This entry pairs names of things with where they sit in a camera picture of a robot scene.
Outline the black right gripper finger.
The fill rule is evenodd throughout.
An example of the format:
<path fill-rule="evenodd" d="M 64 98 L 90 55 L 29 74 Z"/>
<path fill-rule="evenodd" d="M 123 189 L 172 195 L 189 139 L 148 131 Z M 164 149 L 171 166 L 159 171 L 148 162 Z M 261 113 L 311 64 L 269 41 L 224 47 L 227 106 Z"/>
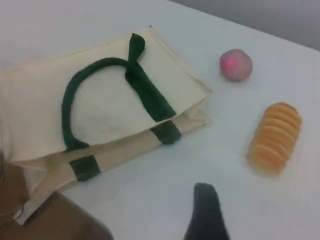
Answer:
<path fill-rule="evenodd" d="M 229 240 L 216 189 L 208 183 L 196 183 L 193 210 L 185 240 Z"/>

